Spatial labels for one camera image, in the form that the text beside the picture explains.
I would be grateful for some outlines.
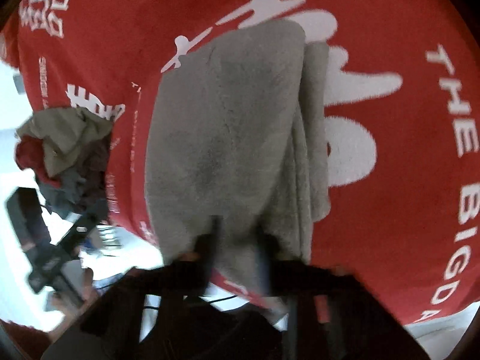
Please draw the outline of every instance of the wire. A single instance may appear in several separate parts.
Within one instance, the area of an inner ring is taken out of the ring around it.
[[[236,297],[237,297],[237,295],[230,296],[228,298],[223,298],[223,299],[215,299],[215,300],[211,300],[210,302],[208,302],[208,304],[223,302],[224,300],[229,300],[229,299],[233,299],[233,298],[236,298]]]

